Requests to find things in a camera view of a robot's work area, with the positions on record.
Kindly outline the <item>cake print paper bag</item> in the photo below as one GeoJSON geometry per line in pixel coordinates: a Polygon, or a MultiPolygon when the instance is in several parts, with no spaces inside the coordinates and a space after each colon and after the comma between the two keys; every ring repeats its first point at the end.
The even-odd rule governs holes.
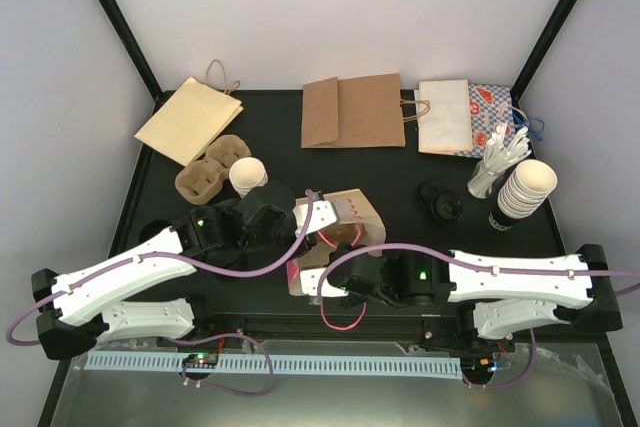
{"type": "Polygon", "coordinates": [[[289,294],[316,300],[320,275],[330,263],[329,255],[341,243],[353,247],[382,244],[386,240],[384,223],[360,189],[324,195],[336,212],[337,222],[308,234],[312,248],[286,263],[289,294]]]}

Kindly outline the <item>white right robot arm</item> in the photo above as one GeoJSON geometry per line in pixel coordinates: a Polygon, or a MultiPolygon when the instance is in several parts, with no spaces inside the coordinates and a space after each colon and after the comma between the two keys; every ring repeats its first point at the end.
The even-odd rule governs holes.
{"type": "Polygon", "coordinates": [[[588,333],[622,327],[604,250],[586,244],[550,258],[482,257],[409,244],[386,244],[383,255],[343,246],[336,251],[331,286],[389,306],[456,305],[457,343],[479,349],[547,325],[588,333]]]}

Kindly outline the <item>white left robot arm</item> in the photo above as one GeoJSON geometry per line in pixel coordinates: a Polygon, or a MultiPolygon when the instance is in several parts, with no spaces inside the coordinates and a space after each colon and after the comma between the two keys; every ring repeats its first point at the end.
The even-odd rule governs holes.
{"type": "Polygon", "coordinates": [[[155,301],[135,295],[202,272],[232,279],[272,272],[307,250],[312,205],[311,198],[297,204],[288,188],[269,182],[242,199],[196,207],[97,265],[34,273],[35,345],[48,359],[65,360],[100,343],[139,337],[207,344],[215,323],[200,295],[155,301]]]}

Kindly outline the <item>white paper coffee cup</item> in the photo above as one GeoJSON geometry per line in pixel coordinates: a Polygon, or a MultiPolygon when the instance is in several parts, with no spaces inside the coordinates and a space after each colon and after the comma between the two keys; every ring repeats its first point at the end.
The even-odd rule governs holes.
{"type": "Polygon", "coordinates": [[[264,164],[257,158],[246,157],[237,160],[229,169],[229,181],[234,191],[244,198],[251,190],[268,182],[264,164]]]}

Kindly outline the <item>brown pulp cup carrier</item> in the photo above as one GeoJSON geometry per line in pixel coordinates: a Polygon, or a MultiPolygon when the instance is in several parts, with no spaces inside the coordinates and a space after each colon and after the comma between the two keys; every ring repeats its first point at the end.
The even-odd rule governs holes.
{"type": "Polygon", "coordinates": [[[205,205],[222,190],[232,165],[250,156],[251,151],[241,138],[220,136],[200,159],[190,162],[177,174],[175,188],[187,202],[205,205]]]}

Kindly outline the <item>black cup lid stack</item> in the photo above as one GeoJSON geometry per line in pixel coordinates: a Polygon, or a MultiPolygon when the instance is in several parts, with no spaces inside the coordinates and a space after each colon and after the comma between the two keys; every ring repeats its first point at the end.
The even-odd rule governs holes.
{"type": "Polygon", "coordinates": [[[454,224],[462,217],[460,196],[439,181],[422,182],[417,188],[416,198],[430,217],[442,225],[454,224]]]}

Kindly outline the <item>stack of black lids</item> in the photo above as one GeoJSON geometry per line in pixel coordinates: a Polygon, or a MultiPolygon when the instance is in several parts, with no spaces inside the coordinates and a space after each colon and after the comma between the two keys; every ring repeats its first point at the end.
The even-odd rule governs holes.
{"type": "Polygon", "coordinates": [[[181,242],[173,226],[164,220],[155,220],[142,228],[139,234],[138,253],[179,253],[181,242]]]}

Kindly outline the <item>brown kraft paper bag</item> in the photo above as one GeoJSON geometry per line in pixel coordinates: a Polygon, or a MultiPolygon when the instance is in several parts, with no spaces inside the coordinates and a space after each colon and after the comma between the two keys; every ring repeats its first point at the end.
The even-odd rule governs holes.
{"type": "Polygon", "coordinates": [[[403,147],[400,75],[336,77],[303,87],[303,148],[403,147]]]}

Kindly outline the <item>white paper bag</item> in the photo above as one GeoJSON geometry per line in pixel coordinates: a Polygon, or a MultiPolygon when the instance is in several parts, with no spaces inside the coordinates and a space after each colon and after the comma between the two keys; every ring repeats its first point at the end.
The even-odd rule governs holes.
{"type": "Polygon", "coordinates": [[[415,110],[404,122],[416,122],[419,153],[453,155],[473,148],[466,79],[421,81],[414,99],[400,105],[415,110]]]}

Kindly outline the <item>stack of paper cups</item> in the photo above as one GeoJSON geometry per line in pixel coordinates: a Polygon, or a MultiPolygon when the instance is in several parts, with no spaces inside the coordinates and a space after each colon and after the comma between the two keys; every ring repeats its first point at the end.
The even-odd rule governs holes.
{"type": "Polygon", "coordinates": [[[524,160],[517,165],[498,192],[489,213],[489,224],[507,231],[531,216],[557,187],[555,171],[539,160],[524,160]]]}

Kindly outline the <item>white plastic cutlery bunch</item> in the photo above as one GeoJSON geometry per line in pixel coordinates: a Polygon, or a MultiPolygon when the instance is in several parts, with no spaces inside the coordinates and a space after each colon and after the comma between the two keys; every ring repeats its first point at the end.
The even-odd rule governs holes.
{"type": "Polygon", "coordinates": [[[467,190],[475,198],[486,199],[492,193],[494,183],[531,154],[528,127],[517,129],[510,142],[506,142],[507,128],[506,123],[497,125],[467,182],[467,190]]]}

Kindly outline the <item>red blue patterned bag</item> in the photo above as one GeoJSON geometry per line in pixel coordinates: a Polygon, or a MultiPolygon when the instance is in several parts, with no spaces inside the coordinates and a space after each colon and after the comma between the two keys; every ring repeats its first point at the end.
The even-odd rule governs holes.
{"type": "Polygon", "coordinates": [[[505,138],[510,141],[516,131],[527,127],[529,136],[540,140],[544,122],[528,117],[514,106],[510,88],[489,84],[469,84],[469,106],[472,128],[472,149],[459,152],[458,156],[481,158],[491,134],[499,124],[507,125],[505,138]]]}

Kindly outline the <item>white perforated front rail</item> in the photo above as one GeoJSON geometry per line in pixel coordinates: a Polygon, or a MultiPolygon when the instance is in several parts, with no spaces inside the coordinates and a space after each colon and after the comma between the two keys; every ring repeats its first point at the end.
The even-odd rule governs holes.
{"type": "Polygon", "coordinates": [[[87,371],[369,376],[460,380],[460,361],[433,357],[222,354],[97,351],[88,354],[87,371]]]}

